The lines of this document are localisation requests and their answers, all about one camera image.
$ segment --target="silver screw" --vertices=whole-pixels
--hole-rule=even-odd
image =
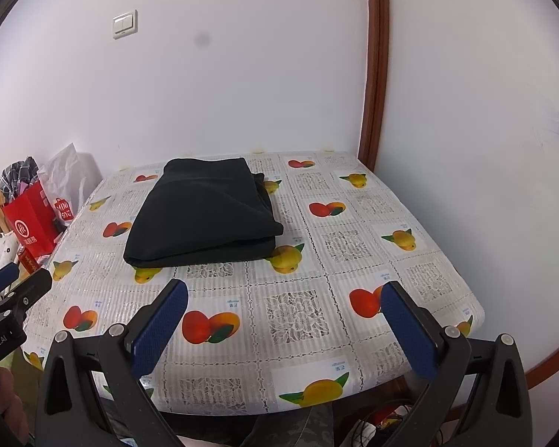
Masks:
[[[458,338],[461,333],[455,326],[447,326],[445,328],[445,334],[450,338]]]
[[[120,336],[124,332],[124,326],[122,324],[112,324],[108,333],[110,336]]]
[[[69,337],[68,331],[58,331],[56,333],[56,336],[54,336],[54,340],[57,343],[62,343],[68,337]]]
[[[507,346],[511,346],[511,345],[513,345],[513,338],[511,336],[509,336],[508,334],[502,334],[501,335],[501,343],[503,343],[504,345],[507,345]]]

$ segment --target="blue textured pad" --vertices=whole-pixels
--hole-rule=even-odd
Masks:
[[[188,306],[186,284],[175,280],[177,282],[173,291],[133,342],[134,361],[131,370],[136,379],[153,371]]]
[[[381,292],[381,311],[414,372],[421,378],[432,380],[439,368],[437,347],[389,283]]]
[[[14,262],[0,269],[0,293],[18,279],[18,265]]]

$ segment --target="wall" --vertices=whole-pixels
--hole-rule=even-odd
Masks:
[[[114,40],[112,18],[139,31]],[[367,0],[19,0],[0,27],[0,171],[74,141],[103,173],[185,155],[355,152]]]
[[[376,172],[525,368],[559,347],[559,11],[551,0],[392,0]],[[532,392],[535,445],[559,388]]]

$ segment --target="human hand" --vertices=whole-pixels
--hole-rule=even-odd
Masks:
[[[15,378],[12,373],[0,367],[0,415],[15,437],[25,445],[29,437],[29,425],[22,409],[22,401],[15,395],[14,386]]]

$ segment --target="white light switch plate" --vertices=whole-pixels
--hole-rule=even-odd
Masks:
[[[126,37],[138,31],[137,11],[123,13],[112,19],[112,36],[114,38]]]

